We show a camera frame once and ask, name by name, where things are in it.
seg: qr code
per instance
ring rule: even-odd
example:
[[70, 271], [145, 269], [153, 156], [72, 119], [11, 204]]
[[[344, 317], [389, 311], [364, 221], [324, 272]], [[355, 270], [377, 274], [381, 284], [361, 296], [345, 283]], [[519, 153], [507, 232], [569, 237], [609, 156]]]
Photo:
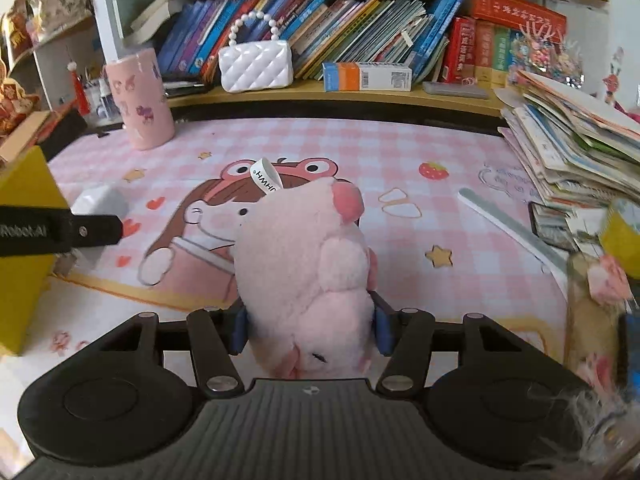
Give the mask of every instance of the qr code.
[[391, 86], [393, 88], [405, 88], [407, 72], [392, 72], [391, 73]]

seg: pink plush toy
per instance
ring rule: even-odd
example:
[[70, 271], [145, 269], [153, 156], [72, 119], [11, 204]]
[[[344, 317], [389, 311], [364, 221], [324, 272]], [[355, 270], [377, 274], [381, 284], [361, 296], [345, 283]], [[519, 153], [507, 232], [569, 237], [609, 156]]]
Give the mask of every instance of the pink plush toy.
[[360, 190], [332, 177], [269, 193], [234, 249], [258, 362], [276, 378], [362, 375], [372, 349], [376, 255], [354, 223]]

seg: metal screw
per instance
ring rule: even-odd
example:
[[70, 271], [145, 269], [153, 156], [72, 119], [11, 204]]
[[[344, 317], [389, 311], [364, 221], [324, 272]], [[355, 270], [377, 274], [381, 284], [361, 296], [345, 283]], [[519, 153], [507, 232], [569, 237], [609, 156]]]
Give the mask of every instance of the metal screw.
[[207, 381], [207, 388], [213, 392], [230, 392], [236, 386], [238, 381], [228, 375], [218, 375]]
[[382, 385], [390, 392], [405, 392], [414, 387], [414, 382], [406, 375], [389, 375], [382, 379]]

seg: purple book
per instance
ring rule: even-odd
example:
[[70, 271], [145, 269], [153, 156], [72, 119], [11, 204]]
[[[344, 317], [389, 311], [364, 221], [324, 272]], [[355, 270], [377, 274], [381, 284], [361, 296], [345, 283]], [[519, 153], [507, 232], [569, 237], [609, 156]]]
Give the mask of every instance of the purple book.
[[198, 27], [194, 31], [193, 36], [191, 37], [189, 43], [184, 48], [184, 52], [182, 53], [182, 55], [180, 56], [180, 60], [176, 64], [176, 72], [179, 72], [179, 73], [187, 72], [187, 70], [193, 63], [193, 60], [198, 55], [198, 50], [200, 49], [202, 43], [206, 39], [202, 37], [204, 31], [208, 30], [209, 22], [216, 15], [218, 7], [224, 1], [225, 0], [213, 0], [211, 6], [209, 7], [206, 14], [204, 15], [204, 18], [200, 20], [200, 23], [198, 24]]

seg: small bottle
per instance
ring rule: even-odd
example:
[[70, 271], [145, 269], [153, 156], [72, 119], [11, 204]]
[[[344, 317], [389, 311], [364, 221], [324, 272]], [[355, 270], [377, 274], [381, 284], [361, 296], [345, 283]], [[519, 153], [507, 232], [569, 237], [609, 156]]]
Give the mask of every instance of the small bottle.
[[107, 117], [113, 119], [119, 115], [119, 111], [115, 101], [113, 100], [109, 83], [100, 78], [98, 79], [98, 84], [100, 85], [100, 102], [104, 107]]
[[84, 88], [82, 87], [82, 81], [78, 76], [78, 65], [75, 62], [70, 62], [66, 69], [71, 73], [71, 79], [74, 84], [74, 91], [76, 92], [76, 103], [78, 104], [78, 111], [80, 115], [88, 115], [91, 113], [91, 107], [89, 106], [89, 101], [86, 98], [86, 94], [84, 93]]

